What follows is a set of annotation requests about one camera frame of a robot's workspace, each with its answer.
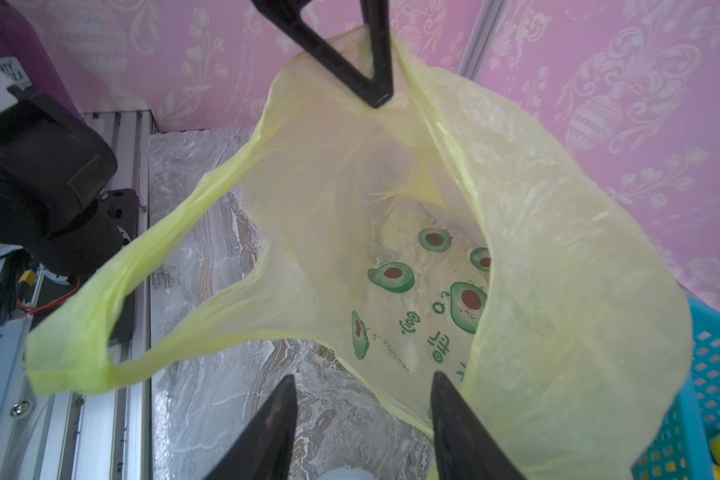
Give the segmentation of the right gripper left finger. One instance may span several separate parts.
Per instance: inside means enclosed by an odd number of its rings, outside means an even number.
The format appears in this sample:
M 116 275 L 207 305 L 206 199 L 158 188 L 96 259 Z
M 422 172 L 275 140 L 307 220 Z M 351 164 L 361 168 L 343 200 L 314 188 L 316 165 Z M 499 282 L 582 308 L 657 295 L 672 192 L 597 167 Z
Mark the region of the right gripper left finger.
M 297 419 L 295 379 L 286 375 L 205 479 L 287 479 Z

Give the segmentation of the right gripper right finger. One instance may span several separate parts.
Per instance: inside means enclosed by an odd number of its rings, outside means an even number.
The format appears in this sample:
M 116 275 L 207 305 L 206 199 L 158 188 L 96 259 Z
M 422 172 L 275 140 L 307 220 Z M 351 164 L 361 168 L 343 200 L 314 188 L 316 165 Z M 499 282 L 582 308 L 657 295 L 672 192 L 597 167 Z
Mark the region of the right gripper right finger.
M 433 376 L 430 405 L 439 479 L 525 479 L 441 371 Z

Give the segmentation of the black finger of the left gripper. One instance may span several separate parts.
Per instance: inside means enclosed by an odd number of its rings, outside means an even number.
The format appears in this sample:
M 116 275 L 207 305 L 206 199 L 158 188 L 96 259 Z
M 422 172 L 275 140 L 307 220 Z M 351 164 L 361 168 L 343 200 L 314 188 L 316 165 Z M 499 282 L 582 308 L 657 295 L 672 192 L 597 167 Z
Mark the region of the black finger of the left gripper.
M 378 109 L 393 97 L 391 29 L 387 0 L 359 1 L 370 39 L 373 61 L 371 76 L 361 73 L 303 20 L 302 10 L 310 4 L 310 0 L 253 0 L 252 4 L 260 14 L 370 107 Z

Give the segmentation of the yellow plastic bag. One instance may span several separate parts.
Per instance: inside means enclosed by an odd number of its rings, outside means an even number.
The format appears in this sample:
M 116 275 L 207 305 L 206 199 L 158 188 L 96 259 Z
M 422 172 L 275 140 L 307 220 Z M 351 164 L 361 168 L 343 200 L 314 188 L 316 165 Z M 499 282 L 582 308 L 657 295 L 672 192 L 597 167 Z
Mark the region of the yellow plastic bag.
M 393 67 L 378 109 L 307 54 L 278 73 L 218 199 L 240 192 L 256 265 L 150 349 L 311 340 L 425 433 L 441 371 L 527 478 L 630 478 L 692 361 L 674 276 L 516 103 L 400 43 Z

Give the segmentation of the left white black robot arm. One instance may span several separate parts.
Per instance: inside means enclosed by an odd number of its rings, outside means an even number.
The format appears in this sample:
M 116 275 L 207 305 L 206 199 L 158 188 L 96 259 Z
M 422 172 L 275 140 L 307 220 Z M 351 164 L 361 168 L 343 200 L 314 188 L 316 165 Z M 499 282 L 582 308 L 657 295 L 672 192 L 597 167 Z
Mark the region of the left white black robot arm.
M 101 200 L 118 161 L 73 110 L 25 18 L 4 1 L 0 43 L 30 81 L 24 87 L 0 70 L 0 243 L 81 281 L 124 245 Z

